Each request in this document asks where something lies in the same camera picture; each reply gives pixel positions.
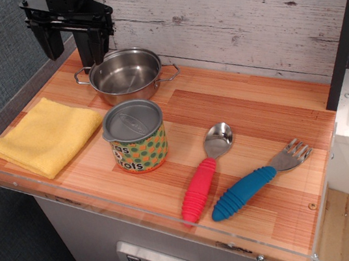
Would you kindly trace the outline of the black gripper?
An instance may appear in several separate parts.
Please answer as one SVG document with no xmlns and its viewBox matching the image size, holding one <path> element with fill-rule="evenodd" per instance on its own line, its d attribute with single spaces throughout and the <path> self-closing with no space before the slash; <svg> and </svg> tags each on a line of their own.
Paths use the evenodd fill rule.
<svg viewBox="0 0 349 261">
<path fill-rule="evenodd" d="M 23 0 L 19 7 L 49 59 L 57 60 L 64 52 L 60 32 L 69 31 L 84 67 L 103 62 L 114 34 L 111 7 L 95 0 Z"/>
</svg>

